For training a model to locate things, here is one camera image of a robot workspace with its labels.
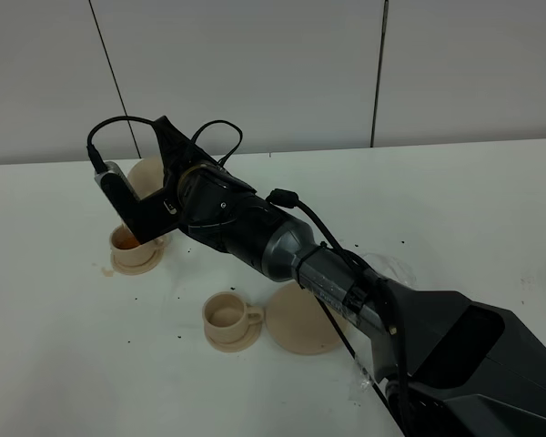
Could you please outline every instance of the coffee cup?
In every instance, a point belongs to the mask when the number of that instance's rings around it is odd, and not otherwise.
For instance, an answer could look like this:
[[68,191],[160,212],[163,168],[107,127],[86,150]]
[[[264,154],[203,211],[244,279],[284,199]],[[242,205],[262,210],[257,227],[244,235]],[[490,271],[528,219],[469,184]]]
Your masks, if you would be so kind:
[[257,339],[263,319],[262,308],[247,305],[235,293],[215,294],[202,308],[204,330],[211,344],[238,345],[237,350],[245,349]]
[[161,260],[166,244],[167,236],[139,244],[127,227],[118,226],[109,236],[112,265],[120,273],[144,273],[153,269]]

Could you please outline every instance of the round beige plate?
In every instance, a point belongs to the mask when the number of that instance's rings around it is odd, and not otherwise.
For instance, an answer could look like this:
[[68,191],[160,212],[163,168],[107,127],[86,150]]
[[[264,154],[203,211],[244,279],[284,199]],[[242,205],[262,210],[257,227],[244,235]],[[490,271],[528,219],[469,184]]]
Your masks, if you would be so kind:
[[113,267],[113,270],[123,275],[130,275],[130,276],[141,275],[142,273],[146,273],[147,271],[150,271],[155,266],[157,266],[157,264],[162,260],[163,255],[164,255],[164,249],[158,249],[154,252],[154,255],[152,255],[152,258],[150,258],[144,264],[130,267],[130,266],[125,266],[117,262],[116,257],[112,253],[111,266]]
[[[348,322],[330,309],[342,331]],[[265,308],[265,322],[279,346],[301,355],[331,351],[341,343],[316,298],[297,282],[279,289]]]
[[243,337],[240,340],[237,340],[232,343],[217,343],[214,340],[212,340],[207,335],[207,331],[204,331],[204,336],[207,338],[208,343],[210,343],[210,346],[215,348],[217,351],[221,352],[239,352],[243,351],[244,349],[248,348],[251,344],[253,344],[255,341],[257,341],[259,334],[261,333],[261,326],[263,323],[255,323],[254,325],[249,325],[247,334],[245,334],[245,337]]

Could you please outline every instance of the table surface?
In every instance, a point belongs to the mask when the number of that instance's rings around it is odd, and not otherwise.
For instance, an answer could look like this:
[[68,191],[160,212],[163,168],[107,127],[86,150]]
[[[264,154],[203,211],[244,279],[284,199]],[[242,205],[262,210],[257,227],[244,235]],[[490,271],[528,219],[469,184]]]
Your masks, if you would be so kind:
[[[419,289],[513,310],[546,345],[546,140],[227,166],[261,196],[296,190],[345,247],[401,261]],[[178,232],[154,270],[111,275],[118,223],[86,162],[0,167],[0,437],[401,435],[344,348],[293,355],[266,330],[240,353],[208,346],[210,295],[264,305],[279,284]]]

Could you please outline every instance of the cup with coffee stain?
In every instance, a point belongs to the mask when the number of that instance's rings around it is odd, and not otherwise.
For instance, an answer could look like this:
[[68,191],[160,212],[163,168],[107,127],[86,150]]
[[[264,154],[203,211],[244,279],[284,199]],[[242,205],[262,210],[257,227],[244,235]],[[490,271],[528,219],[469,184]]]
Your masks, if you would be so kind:
[[153,269],[162,259],[168,236],[140,244],[124,225],[118,226],[109,236],[111,265],[125,275],[139,275]]

